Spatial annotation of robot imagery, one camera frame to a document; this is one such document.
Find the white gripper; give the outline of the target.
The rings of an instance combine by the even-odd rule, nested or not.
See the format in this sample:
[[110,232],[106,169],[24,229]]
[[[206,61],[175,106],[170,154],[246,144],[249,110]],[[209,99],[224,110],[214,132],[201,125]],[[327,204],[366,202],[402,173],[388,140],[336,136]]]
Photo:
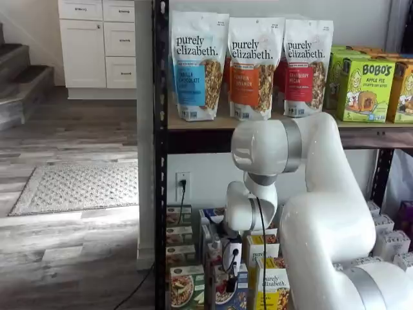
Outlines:
[[222,268],[229,274],[227,292],[233,293],[237,289],[238,273],[241,265],[242,240],[237,238],[222,238]]

